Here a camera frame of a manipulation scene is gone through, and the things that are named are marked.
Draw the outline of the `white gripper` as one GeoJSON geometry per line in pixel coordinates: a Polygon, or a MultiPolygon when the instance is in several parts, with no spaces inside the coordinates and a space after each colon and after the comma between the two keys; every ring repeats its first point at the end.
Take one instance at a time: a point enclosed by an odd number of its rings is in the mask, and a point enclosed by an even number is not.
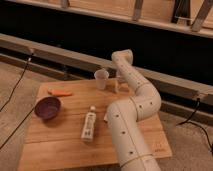
{"type": "Polygon", "coordinates": [[[121,89],[123,84],[126,84],[126,80],[121,75],[121,73],[119,71],[117,71],[116,79],[115,79],[115,91],[118,92],[121,89]]]}

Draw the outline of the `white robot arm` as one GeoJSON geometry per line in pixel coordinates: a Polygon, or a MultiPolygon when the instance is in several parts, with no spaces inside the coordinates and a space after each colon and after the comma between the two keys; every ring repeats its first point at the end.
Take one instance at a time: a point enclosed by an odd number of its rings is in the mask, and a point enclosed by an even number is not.
{"type": "Polygon", "coordinates": [[[118,73],[135,92],[134,97],[111,103],[106,112],[121,171],[161,171],[137,124],[160,110],[160,94],[132,66],[131,50],[113,52],[112,61],[118,73]]]}

